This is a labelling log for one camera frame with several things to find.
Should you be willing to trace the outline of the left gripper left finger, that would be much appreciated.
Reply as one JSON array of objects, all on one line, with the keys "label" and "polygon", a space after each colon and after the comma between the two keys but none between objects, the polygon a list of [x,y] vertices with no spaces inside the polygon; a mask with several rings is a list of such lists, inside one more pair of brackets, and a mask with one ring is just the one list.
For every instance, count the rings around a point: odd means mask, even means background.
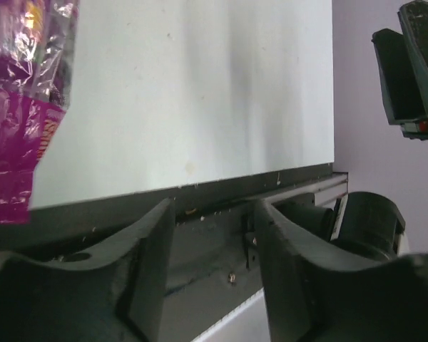
[{"label": "left gripper left finger", "polygon": [[0,252],[0,341],[157,341],[175,206],[48,262]]}]

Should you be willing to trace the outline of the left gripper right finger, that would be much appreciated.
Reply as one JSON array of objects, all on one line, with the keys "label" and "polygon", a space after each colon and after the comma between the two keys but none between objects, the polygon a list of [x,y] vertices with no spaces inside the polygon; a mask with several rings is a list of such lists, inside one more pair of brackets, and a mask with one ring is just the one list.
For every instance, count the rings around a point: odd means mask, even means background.
[{"label": "left gripper right finger", "polygon": [[428,254],[366,259],[263,200],[254,222],[272,341],[428,341]]}]

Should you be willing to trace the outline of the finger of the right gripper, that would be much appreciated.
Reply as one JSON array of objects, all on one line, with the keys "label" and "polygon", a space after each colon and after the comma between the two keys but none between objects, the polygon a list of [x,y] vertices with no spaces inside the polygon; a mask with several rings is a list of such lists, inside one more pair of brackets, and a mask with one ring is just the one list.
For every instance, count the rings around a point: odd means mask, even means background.
[{"label": "finger of the right gripper", "polygon": [[412,123],[426,117],[404,36],[389,28],[372,35],[382,103],[390,125]]},{"label": "finger of the right gripper", "polygon": [[428,1],[411,1],[402,5],[398,17],[428,116]]}]

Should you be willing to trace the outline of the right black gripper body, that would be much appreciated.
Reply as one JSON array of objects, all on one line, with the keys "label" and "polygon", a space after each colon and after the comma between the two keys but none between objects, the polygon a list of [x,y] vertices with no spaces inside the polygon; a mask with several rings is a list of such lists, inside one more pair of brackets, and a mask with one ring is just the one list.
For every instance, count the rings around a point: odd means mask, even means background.
[{"label": "right black gripper body", "polygon": [[428,140],[428,118],[417,121],[408,122],[400,125],[402,134],[410,140]]}]

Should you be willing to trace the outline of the purple grape candy bag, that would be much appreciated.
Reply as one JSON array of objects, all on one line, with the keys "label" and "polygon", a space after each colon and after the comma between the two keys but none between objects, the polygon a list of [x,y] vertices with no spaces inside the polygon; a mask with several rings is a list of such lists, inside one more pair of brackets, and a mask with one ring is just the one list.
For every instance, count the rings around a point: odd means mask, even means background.
[{"label": "purple grape candy bag", "polygon": [[28,218],[34,171],[70,104],[77,1],[0,1],[0,224]]}]

